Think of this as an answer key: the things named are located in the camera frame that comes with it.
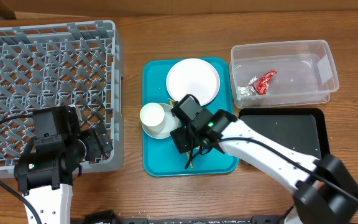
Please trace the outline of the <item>white cup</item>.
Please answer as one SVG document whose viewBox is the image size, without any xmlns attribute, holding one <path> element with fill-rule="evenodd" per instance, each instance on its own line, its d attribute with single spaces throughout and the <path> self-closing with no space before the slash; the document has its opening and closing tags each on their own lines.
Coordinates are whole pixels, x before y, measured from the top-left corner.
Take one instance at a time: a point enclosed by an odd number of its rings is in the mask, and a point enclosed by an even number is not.
<svg viewBox="0 0 358 224">
<path fill-rule="evenodd" d="M 147 103 L 140 110 L 140 120 L 153 132 L 160 132 L 164 127 L 165 111 L 158 103 Z"/>
</svg>

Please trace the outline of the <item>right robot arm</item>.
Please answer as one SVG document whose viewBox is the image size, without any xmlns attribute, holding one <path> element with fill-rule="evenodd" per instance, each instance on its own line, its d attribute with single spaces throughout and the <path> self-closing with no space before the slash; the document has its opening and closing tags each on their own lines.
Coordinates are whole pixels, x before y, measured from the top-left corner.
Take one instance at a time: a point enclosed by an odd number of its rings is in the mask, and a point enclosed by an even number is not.
<svg viewBox="0 0 358 224">
<path fill-rule="evenodd" d="M 289 149 L 228 111 L 211 113 L 191 94 L 174 102 L 171 113 L 182 124 L 170 133 L 180 154 L 194 159 L 216 149 L 248 162 L 292 194 L 294 204 L 280 223 L 349 223 L 358 211 L 358 185 L 337 157 L 318 159 Z"/>
</svg>

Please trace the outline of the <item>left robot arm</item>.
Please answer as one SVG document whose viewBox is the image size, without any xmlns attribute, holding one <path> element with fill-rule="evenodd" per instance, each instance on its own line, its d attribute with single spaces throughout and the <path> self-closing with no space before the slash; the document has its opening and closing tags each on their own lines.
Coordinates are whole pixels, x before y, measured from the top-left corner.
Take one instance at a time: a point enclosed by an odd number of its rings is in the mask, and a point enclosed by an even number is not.
<svg viewBox="0 0 358 224">
<path fill-rule="evenodd" d="M 113 149 L 103 125 L 80 129 L 75 106 L 34 111 L 35 136 L 30 139 L 14 168 L 14 178 L 25 199 L 29 223 L 69 223 L 73 172 L 81 162 Z"/>
</svg>

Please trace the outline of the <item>red snack wrapper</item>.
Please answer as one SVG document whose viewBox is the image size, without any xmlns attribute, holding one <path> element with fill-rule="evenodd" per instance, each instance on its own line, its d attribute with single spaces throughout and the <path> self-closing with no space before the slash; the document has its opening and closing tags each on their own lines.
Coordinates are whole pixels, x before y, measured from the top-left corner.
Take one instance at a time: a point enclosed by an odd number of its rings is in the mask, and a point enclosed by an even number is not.
<svg viewBox="0 0 358 224">
<path fill-rule="evenodd" d="M 246 85 L 238 86 L 237 92 L 240 96 L 265 95 L 270 85 L 271 79 L 277 71 L 270 70 L 260 78 L 252 78 Z"/>
</svg>

